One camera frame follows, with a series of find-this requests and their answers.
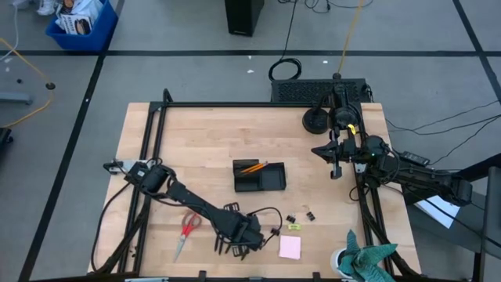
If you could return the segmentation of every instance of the white paper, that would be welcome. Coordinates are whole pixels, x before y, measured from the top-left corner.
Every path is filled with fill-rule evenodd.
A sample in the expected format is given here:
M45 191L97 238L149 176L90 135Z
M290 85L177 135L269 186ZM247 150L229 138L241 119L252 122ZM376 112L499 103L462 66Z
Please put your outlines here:
M428 200L431 203L435 204L444 212L447 212L447 214L451 215L453 218L455 218L457 213L460 211L460 207L442 200L439 196L433 196L431 198L428 198ZM451 228L451 225L454 222L454 220L449 218L447 215L444 215L443 212L439 211L437 208L432 206L427 201L419 201L414 205L416 205L421 211L423 211L427 215L431 216L431 218L433 218L434 220L438 221L440 224L445 226L445 228L447 229Z

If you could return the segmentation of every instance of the wooden table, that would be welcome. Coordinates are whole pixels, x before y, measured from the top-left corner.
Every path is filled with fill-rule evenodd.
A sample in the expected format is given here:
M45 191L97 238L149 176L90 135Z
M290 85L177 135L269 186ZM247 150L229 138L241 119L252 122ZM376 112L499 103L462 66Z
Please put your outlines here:
M129 104L118 159L138 158L148 106L148 103ZM382 106L371 103L363 104L362 108L367 132L389 143ZM273 206L284 217L295 214L302 230L289 231L284 227L282 234L301 237L301 260L280 258L278 238L273 238L262 250L252 251L243 261L230 253L217 255L214 231L205 219L203 225L190 234L178 261L172 263L187 208L153 202L141 276L197 277L200 270L206 270L208 277L308 278L313 272L320 272L325 278L339 277L330 267L330 256L345 247L348 231L354 230L360 245L365 244L359 203L348 197L349 190L355 186L355 177L351 164L342 164L343 177L330 179L331 166L310 151L327 144L328 135L306 132L301 124L304 112L304 108L172 107L167 112L160 149L160 157L177 172L178 180L217 207L237 201L243 212ZM154 136L149 152L153 150L153 140ZM283 161L287 188L276 192L235 193L232 160L246 158ZM111 176L106 201L123 185L122 175ZM96 249L98 266L124 236L131 194L129 189L116 199L104 217ZM420 272L402 195L381 188L380 201L388 239L398 244L400 255ZM308 209L316 217L313 222L306 217ZM258 217L265 236L279 223L273 211L262 212ZM128 269L132 269L133 255L131 246Z

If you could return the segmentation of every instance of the blue plastic container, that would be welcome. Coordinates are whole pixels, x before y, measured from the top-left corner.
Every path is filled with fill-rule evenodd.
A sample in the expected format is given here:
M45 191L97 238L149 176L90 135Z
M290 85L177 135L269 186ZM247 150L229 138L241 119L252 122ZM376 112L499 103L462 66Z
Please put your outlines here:
M94 52L103 50L108 37L111 36L112 30L115 24L117 24L118 17L108 0L100 1L103 3L103 8L93 24L90 34L66 34L66 31L62 30L56 24L56 16L54 16L50 25L45 30L45 34L54 38L57 44L65 50Z

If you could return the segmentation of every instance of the metal stand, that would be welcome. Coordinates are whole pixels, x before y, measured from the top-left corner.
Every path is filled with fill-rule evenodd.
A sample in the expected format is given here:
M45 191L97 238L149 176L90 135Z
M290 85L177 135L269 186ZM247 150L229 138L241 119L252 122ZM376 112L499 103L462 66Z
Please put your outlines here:
M25 103L31 105L33 100L26 93L20 92L0 92L0 103Z

